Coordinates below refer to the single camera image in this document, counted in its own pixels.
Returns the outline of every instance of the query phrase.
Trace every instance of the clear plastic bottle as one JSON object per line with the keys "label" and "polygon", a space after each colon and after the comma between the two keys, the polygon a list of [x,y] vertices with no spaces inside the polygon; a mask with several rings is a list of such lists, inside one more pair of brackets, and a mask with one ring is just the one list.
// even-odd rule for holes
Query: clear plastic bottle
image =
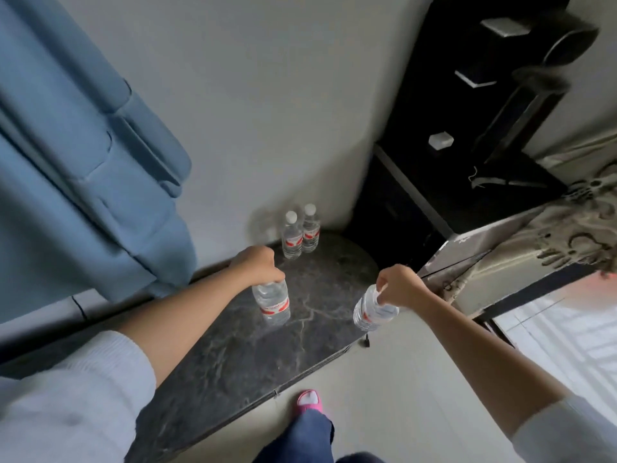
{"label": "clear plastic bottle", "polygon": [[287,211],[285,225],[281,230],[282,253],[285,258],[295,260],[302,255],[302,227],[298,224],[295,211]]}
{"label": "clear plastic bottle", "polygon": [[377,286],[372,285],[355,305],[353,322],[363,331],[374,331],[380,325],[388,323],[398,315],[395,305],[380,305],[377,303]]}
{"label": "clear plastic bottle", "polygon": [[302,251],[311,253],[317,248],[321,230],[319,218],[317,217],[317,208],[313,203],[309,203],[304,207],[304,215]]}
{"label": "clear plastic bottle", "polygon": [[253,286],[253,295],[268,325],[278,327],[289,320],[291,310],[285,280]]}

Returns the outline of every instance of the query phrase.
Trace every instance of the pink slipper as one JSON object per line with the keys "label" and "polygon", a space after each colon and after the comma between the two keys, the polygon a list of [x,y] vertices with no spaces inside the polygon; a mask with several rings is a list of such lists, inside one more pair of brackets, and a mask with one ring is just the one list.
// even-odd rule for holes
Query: pink slipper
{"label": "pink slipper", "polygon": [[307,409],[315,409],[323,414],[321,399],[315,390],[303,391],[296,401],[296,415],[304,413]]}

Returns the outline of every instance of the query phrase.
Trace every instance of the marble tabletop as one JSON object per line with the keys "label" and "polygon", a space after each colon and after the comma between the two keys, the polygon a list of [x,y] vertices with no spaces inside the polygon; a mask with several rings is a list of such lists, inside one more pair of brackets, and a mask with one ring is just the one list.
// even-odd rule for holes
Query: marble tabletop
{"label": "marble tabletop", "polygon": [[[297,260],[276,250],[286,274],[291,318],[269,329],[247,289],[234,298],[157,390],[137,420],[127,463],[172,459],[243,413],[340,355],[362,337],[352,311],[375,282],[366,252],[336,234]],[[92,325],[0,366],[0,376],[26,377],[65,358],[131,312]]]}

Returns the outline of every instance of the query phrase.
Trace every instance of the white sock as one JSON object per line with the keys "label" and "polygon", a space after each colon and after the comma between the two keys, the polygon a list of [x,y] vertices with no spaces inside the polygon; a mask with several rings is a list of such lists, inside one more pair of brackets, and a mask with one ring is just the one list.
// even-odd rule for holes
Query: white sock
{"label": "white sock", "polygon": [[317,403],[319,403],[319,398],[317,397],[317,394],[315,393],[314,390],[311,390],[308,393],[305,393],[298,400],[298,404],[300,406],[304,406],[306,404],[317,404]]}

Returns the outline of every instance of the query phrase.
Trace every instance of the gray sleeve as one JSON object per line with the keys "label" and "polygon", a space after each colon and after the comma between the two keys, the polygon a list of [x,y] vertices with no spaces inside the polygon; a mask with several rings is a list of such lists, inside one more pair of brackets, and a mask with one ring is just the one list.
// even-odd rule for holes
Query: gray sleeve
{"label": "gray sleeve", "polygon": [[532,416],[512,443],[527,463],[617,462],[617,427],[580,396]]}
{"label": "gray sleeve", "polygon": [[121,463],[156,388],[143,351],[105,331],[57,366],[16,382],[0,409],[0,461]]}

